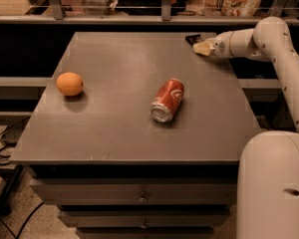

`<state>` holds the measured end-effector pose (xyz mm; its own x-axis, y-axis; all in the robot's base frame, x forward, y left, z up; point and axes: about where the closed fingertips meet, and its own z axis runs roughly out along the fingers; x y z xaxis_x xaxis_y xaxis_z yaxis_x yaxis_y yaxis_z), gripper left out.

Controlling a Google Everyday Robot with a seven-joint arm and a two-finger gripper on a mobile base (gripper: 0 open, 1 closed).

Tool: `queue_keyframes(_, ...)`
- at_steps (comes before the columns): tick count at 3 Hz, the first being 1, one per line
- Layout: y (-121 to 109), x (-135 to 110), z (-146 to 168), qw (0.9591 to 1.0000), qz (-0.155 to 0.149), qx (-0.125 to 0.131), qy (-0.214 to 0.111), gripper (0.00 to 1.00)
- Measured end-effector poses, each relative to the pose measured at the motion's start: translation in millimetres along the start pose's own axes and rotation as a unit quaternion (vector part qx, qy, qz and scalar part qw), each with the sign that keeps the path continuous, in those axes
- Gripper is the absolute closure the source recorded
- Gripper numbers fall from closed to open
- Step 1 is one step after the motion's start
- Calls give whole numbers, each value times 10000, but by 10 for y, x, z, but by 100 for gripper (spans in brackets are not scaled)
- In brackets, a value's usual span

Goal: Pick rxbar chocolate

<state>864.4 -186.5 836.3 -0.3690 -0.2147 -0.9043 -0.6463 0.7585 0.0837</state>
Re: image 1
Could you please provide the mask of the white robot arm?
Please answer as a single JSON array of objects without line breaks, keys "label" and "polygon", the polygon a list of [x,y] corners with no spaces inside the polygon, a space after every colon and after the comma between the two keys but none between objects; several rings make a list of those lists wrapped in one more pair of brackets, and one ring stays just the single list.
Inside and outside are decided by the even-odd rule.
[{"label": "white robot arm", "polygon": [[192,45],[204,57],[272,64],[285,104],[276,130],[253,137],[239,161],[237,239],[299,239],[299,55],[287,23],[266,17],[255,27],[223,32]]}]

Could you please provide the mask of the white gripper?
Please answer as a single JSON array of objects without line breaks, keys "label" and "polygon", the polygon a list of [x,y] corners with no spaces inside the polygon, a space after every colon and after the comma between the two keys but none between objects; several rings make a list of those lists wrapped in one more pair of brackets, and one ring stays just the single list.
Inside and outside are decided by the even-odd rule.
[{"label": "white gripper", "polygon": [[193,45],[193,51],[196,54],[209,56],[210,54],[219,58],[232,58],[230,51],[230,39],[232,32],[223,32],[213,37],[208,42],[199,42]]}]

